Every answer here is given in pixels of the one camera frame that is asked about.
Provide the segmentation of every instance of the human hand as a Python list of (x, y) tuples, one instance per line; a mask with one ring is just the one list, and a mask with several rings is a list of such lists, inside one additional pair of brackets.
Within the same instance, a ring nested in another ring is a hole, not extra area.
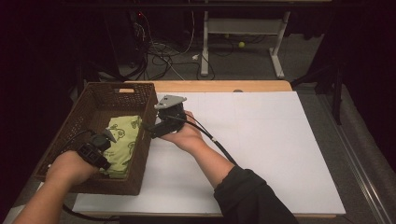
[[(187, 114), (187, 120), (195, 123), (193, 119), (193, 114), (190, 111), (185, 111)], [(169, 133), (161, 137), (163, 140), (174, 143), (177, 147), (184, 151), (192, 153), (194, 150), (199, 150), (199, 148), (206, 147), (207, 144), (202, 138), (201, 132), (190, 125), (185, 123), (183, 128), (177, 133)]]
[(98, 169), (85, 162), (76, 151), (66, 151), (49, 168), (46, 182), (59, 181), (70, 187), (78, 185), (98, 172)]

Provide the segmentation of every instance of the right hand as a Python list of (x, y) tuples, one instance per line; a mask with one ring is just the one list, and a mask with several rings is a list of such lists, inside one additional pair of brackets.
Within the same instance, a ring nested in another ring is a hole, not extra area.
[[(193, 114), (187, 110), (185, 113), (187, 114), (187, 120), (195, 123)], [(201, 132), (189, 123), (185, 123), (179, 132), (166, 134), (162, 136), (161, 139), (172, 142), (177, 147), (189, 153), (193, 153), (194, 150), (199, 150), (199, 148), (207, 147)]]

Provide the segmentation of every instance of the brown wicker basket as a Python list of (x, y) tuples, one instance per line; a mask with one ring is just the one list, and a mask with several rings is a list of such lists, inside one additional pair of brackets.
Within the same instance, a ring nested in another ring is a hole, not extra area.
[[(132, 92), (120, 92), (120, 89), (132, 89)], [(76, 149), (89, 138), (88, 134), (81, 134), (73, 144), (65, 148), (66, 143), (73, 136), (84, 130), (101, 133), (108, 126), (111, 118), (139, 115), (143, 123), (153, 125), (157, 114), (154, 105), (157, 103), (157, 95), (152, 83), (89, 83), (35, 168), (35, 177), (45, 181), (49, 165), (63, 149), (73, 147)], [(94, 194), (139, 194), (150, 141), (149, 133), (140, 128), (126, 178), (111, 179), (107, 175), (97, 174), (83, 184), (74, 186), (70, 191)]]

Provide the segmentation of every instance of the yellow cloth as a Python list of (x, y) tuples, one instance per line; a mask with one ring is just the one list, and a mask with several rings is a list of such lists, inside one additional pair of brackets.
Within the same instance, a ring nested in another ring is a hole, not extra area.
[(113, 133), (117, 143), (111, 142), (111, 147), (104, 152), (103, 155), (111, 166), (106, 171), (101, 169), (102, 173), (110, 178), (126, 177), (141, 121), (139, 116), (124, 116), (110, 120), (108, 129)]

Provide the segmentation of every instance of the gray floor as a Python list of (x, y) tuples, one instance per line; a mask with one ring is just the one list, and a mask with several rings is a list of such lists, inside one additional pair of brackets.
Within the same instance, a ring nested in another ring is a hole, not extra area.
[[(273, 37), (258, 39), (251, 36), (232, 36), (230, 41), (213, 37), (209, 41), (209, 62), (213, 68), (208, 77), (215, 74), (217, 80), (272, 80), (276, 75), (267, 52), (275, 44)], [(317, 51), (321, 38), (304, 40), (301, 35), (286, 37), (279, 51), (279, 59), (287, 81), (305, 75)], [(238, 48), (239, 41), (246, 42), (244, 48)], [(183, 52), (185, 49), (173, 46), (172, 49), (160, 49), (163, 45), (155, 45), (152, 51)], [(195, 80), (196, 64), (199, 61), (192, 56), (199, 54), (199, 45), (194, 41), (189, 51), (172, 57), (175, 64), (162, 79)], [(163, 65), (148, 65), (148, 76), (161, 73)], [(123, 74), (130, 71), (128, 66), (121, 66)], [(315, 95), (315, 84), (304, 84), (295, 90), (303, 104), (308, 121), (317, 138), (319, 148), (332, 174), (340, 197), (346, 209), (346, 215), (336, 218), (300, 218), (300, 223), (392, 223), (396, 222), (396, 175), (391, 171), (386, 160), (379, 152), (372, 136), (368, 133), (364, 122), (356, 111), (347, 89), (343, 89), (341, 105), (342, 125), (334, 124), (330, 114), (330, 95)], [(38, 182), (29, 180), (16, 205), (26, 203), (35, 192)], [(73, 204), (75, 194), (67, 198)], [(63, 214), (61, 223), (91, 223), (83, 219)], [(153, 219), (150, 223), (164, 223), (164, 220)]]

